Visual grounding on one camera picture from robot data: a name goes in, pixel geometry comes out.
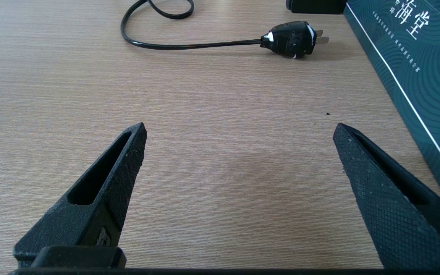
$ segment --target black plastic tool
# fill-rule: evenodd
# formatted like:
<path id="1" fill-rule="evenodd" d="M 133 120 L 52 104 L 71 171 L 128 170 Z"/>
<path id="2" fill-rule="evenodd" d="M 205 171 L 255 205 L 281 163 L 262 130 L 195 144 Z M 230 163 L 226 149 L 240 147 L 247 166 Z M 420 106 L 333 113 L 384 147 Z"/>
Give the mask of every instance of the black plastic tool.
<path id="1" fill-rule="evenodd" d="M 440 197 L 361 132 L 333 139 L 385 270 L 126 269 L 117 247 L 144 158 L 125 130 L 15 246 L 14 275 L 440 275 Z"/>

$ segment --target black cable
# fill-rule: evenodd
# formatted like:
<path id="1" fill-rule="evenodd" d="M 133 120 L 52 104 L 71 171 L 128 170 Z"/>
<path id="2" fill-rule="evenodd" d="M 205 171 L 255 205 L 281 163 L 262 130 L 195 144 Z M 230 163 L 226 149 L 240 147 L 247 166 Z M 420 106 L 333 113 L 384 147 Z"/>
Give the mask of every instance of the black cable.
<path id="1" fill-rule="evenodd" d="M 149 4 L 153 7 L 155 11 L 157 11 L 159 14 L 161 14 L 164 17 L 167 17 L 169 19 L 184 19 L 186 17 L 189 17 L 194 10 L 194 3 L 193 0 L 187 0 L 189 4 L 191 5 L 190 9 L 182 14 L 169 14 L 162 10 L 160 10 L 152 0 L 139 0 L 135 4 L 133 4 L 127 11 L 127 13 L 123 16 L 122 23 L 120 26 L 121 33 L 125 41 L 128 43 L 137 46 L 137 47 L 143 47 L 147 49 L 162 49 L 162 50 L 179 50 L 179 49 L 200 49 L 200 48 L 210 48 L 210 47 L 225 47 L 225 46 L 236 46 L 236 45 L 259 45 L 261 44 L 261 39 L 253 39 L 253 40 L 242 40 L 242 41 L 232 41 L 232 42 L 218 42 L 218 43 L 207 43 L 207 44 L 191 44 L 191 45 L 159 45 L 159 44 L 151 44 L 151 43 L 145 43 L 140 42 L 137 40 L 133 40 L 132 38 L 128 37 L 125 33 L 125 26 L 127 25 L 127 21 L 130 18 L 131 14 L 142 4 L 149 2 Z"/>

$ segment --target black plug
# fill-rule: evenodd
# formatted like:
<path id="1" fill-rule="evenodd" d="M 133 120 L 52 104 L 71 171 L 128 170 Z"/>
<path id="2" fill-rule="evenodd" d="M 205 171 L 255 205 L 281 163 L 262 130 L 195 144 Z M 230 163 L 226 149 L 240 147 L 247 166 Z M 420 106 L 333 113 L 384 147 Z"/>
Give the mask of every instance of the black plug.
<path id="1" fill-rule="evenodd" d="M 289 22 L 272 28 L 269 33 L 262 36 L 260 46 L 277 54 L 301 58 L 313 52 L 316 42 L 328 43 L 328 37 L 320 37 L 317 40 L 322 34 L 323 30 L 313 30 L 306 21 Z"/>

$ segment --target wood grain surface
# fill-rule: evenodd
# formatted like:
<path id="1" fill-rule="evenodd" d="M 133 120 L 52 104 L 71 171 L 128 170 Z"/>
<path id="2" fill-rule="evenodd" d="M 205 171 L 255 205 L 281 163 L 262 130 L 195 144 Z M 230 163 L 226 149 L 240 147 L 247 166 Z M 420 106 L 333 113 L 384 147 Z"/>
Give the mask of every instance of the wood grain surface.
<path id="1" fill-rule="evenodd" d="M 380 268 L 332 142 L 337 123 L 440 191 L 345 18 L 293 14 L 282 0 L 195 0 L 190 18 L 145 5 L 127 28 L 146 42 L 220 42 L 302 19 L 330 36 L 292 60 L 256 45 L 133 47 L 119 29 L 132 4 L 0 0 L 0 274 L 17 267 L 19 238 L 138 122 L 148 140 L 120 240 L 128 267 Z"/>

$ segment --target teal box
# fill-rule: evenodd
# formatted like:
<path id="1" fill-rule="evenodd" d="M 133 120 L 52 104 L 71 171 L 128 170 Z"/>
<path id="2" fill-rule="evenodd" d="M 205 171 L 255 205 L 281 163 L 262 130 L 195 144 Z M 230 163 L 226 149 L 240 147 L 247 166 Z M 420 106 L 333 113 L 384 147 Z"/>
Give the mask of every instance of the teal box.
<path id="1" fill-rule="evenodd" d="M 349 0 L 344 15 L 440 185 L 440 0 Z"/>

